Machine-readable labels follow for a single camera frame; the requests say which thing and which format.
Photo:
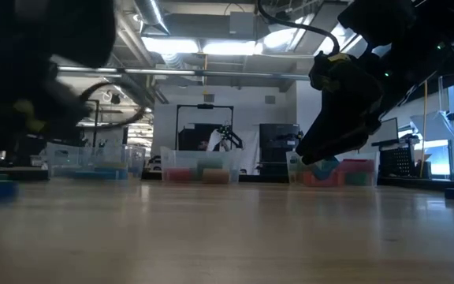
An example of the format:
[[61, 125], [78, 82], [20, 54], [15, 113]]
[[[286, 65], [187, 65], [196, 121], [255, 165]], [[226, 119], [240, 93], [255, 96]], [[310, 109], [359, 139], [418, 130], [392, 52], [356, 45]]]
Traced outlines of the green wooden cylinder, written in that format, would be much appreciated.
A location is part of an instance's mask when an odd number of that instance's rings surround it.
[[219, 158], [203, 158], [197, 161], [197, 170], [203, 171], [204, 169], [222, 169], [223, 160]]

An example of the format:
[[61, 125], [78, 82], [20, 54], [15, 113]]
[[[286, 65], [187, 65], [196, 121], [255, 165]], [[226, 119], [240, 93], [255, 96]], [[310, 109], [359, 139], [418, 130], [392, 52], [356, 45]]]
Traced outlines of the long horizontal ceiling pipe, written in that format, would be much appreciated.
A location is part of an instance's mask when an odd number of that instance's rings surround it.
[[76, 66], [59, 66], [60, 72], [67, 73], [97, 73], [97, 74], [140, 74], [140, 75], [163, 75], [163, 76], [185, 76], [185, 77], [250, 77], [267, 80], [300, 80], [308, 81], [308, 75], [293, 73], [254, 73], [237, 71], [211, 71], [199, 69], [127, 69], [127, 68], [97, 68]]

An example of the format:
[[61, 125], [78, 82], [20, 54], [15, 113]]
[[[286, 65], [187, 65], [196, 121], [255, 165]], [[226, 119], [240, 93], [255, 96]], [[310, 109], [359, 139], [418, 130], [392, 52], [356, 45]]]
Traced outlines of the dark green arch block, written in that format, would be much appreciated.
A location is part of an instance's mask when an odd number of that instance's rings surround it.
[[369, 186], [371, 182], [372, 175], [370, 173], [346, 173], [344, 176], [344, 183], [346, 185]]

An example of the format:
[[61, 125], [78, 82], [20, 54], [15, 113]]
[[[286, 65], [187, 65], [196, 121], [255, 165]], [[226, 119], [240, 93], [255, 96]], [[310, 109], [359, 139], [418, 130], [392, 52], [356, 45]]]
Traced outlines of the clear plastic bin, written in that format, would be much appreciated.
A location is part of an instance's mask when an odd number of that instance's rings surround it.
[[[377, 153], [358, 153], [357, 151], [353, 151], [353, 152], [347, 152], [344, 154], [340, 154], [338, 156], [335, 156], [335, 158], [339, 162], [341, 162], [343, 159], [373, 159], [375, 161], [375, 171], [373, 173], [370, 173], [372, 175], [372, 182], [371, 182], [371, 185], [369, 185], [369, 186], [375, 186], [377, 184], [377, 178], [378, 178], [378, 154]], [[301, 163], [303, 163], [302, 159], [294, 151], [289, 151], [286, 153], [286, 160], [287, 160], [287, 168], [288, 168], [289, 163], [296, 163], [297, 161], [300, 161]], [[313, 170], [311, 171], [311, 173], [313, 175], [314, 175], [314, 169], [315, 169], [315, 165], [314, 165]], [[303, 173], [290, 174], [288, 172], [289, 182], [291, 184], [296, 184], [296, 185], [305, 185], [303, 183]], [[334, 186], [334, 187], [345, 186], [346, 184], [344, 183], [344, 176], [346, 173], [339, 171], [338, 167], [333, 171], [333, 173], [337, 173], [341, 179], [341, 185]]]
[[145, 153], [144, 148], [130, 145], [93, 148], [48, 143], [46, 161], [50, 178], [73, 178], [75, 171], [112, 171], [95, 169], [96, 163], [125, 163], [129, 179], [141, 177]]
[[240, 151], [180, 151], [161, 147], [162, 180], [163, 172], [169, 168], [189, 168], [192, 172], [192, 180], [189, 182], [171, 183], [204, 183], [202, 181], [203, 171], [197, 170], [197, 161], [203, 158], [219, 158], [223, 160], [224, 170], [230, 172], [230, 182], [238, 183], [240, 176]]

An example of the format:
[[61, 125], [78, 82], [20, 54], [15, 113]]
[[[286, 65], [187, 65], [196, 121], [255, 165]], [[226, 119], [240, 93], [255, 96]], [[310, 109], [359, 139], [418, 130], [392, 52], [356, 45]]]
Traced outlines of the light green arch block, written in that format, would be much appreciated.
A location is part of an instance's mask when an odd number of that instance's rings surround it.
[[314, 164], [305, 165], [305, 164], [301, 163], [300, 161], [297, 161], [296, 163], [288, 164], [288, 172], [290, 174], [311, 172], [313, 170], [313, 168], [314, 168]]

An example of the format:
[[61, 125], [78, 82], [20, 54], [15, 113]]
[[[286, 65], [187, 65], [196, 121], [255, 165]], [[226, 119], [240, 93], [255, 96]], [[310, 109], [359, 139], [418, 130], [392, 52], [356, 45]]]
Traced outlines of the tall black cabinet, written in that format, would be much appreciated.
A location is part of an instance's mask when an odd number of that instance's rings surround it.
[[260, 124], [259, 174], [263, 177], [287, 177], [286, 153], [295, 150], [302, 135], [298, 124]]

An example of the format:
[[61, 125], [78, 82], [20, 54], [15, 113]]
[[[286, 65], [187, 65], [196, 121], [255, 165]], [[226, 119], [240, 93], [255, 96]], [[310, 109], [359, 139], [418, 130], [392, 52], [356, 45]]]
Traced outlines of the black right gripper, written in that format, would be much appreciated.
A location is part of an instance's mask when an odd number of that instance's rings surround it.
[[380, 127], [381, 83], [350, 54], [314, 57], [311, 87], [322, 93], [320, 114], [300, 141], [296, 153], [306, 165], [359, 150]]

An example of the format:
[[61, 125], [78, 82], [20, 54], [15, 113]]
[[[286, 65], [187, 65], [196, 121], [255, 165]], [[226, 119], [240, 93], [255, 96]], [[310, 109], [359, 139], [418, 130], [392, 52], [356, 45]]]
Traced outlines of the bright ceiling light panel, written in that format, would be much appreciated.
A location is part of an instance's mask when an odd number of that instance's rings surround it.
[[202, 46], [197, 39], [170, 39], [142, 37], [143, 44], [150, 52], [159, 54], [213, 54], [247, 55], [261, 54], [263, 46], [255, 41], [207, 41]]

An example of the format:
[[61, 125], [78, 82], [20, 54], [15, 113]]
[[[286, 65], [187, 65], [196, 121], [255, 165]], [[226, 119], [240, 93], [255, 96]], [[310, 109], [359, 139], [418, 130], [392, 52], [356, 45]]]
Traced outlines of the white display board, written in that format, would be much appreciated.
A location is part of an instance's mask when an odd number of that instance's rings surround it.
[[373, 142], [378, 143], [398, 138], [398, 121], [397, 118], [391, 118], [381, 123], [378, 131], [373, 135]]

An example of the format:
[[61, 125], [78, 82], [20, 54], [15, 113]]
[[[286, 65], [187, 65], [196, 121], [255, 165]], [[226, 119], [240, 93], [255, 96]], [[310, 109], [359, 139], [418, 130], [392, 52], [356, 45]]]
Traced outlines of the blue arch block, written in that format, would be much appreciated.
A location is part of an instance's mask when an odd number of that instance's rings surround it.
[[318, 180], [325, 180], [340, 165], [340, 162], [335, 157], [332, 157], [330, 159], [323, 159], [322, 161], [316, 162], [314, 165], [314, 176]]

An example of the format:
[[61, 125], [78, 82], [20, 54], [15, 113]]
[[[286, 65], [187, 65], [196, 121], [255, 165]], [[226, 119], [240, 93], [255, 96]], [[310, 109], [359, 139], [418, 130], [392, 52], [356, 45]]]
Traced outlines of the red arch block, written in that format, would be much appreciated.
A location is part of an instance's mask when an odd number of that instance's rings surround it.
[[373, 173], [375, 161], [373, 159], [343, 159], [338, 170], [345, 173]]

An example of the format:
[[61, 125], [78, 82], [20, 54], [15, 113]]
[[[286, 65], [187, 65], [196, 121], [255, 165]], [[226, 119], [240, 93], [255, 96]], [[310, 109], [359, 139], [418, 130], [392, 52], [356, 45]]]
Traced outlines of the red wooden block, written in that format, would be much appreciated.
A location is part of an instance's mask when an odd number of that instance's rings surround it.
[[304, 172], [303, 183], [311, 187], [333, 187], [341, 185], [341, 177], [337, 173], [331, 173], [326, 179], [318, 180], [311, 172]]

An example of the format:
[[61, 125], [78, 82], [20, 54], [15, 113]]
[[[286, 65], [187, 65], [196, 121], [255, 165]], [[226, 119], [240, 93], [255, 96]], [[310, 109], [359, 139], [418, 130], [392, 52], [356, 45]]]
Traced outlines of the natural wood cylinder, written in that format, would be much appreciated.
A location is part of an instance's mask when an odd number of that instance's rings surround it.
[[202, 181], [210, 184], [228, 184], [230, 172], [224, 169], [204, 169]]

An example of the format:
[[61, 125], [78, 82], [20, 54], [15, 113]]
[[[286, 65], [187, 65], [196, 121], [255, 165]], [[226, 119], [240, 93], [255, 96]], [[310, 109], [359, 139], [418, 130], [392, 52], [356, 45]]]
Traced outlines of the black perforated cart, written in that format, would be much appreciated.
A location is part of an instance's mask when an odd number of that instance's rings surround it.
[[379, 166], [378, 185], [387, 184], [389, 179], [430, 180], [431, 163], [427, 157], [417, 154], [415, 145], [420, 139], [415, 134], [378, 142]]

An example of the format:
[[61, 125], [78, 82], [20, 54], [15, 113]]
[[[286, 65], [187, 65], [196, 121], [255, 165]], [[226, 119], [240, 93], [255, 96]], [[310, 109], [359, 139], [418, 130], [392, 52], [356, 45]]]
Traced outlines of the rectangular silver duct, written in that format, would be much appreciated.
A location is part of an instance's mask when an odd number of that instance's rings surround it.
[[[336, 37], [341, 52], [364, 48], [365, 41], [350, 28], [343, 27], [337, 17], [352, 0], [262, 0], [265, 11], [274, 17], [295, 24], [310, 25]], [[260, 39], [265, 54], [283, 54], [291, 58], [309, 58], [319, 52], [330, 53], [333, 41], [315, 32], [287, 27], [267, 21], [270, 33]]]

